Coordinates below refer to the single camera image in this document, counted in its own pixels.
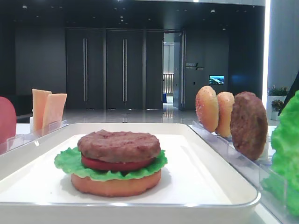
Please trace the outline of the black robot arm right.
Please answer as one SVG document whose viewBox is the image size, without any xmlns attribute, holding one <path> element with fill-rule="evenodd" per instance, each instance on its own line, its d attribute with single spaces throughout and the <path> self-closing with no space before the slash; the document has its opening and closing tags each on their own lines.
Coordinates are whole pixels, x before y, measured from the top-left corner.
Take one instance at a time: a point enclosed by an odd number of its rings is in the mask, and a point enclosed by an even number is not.
<svg viewBox="0 0 299 224">
<path fill-rule="evenodd" d="M 295 78 L 290 90 L 287 93 L 287 96 L 284 101 L 284 106 L 287 105 L 289 100 L 295 95 L 296 91 L 298 91 L 298 90 L 299 90 L 299 72 L 297 73 L 296 78 Z"/>
</svg>

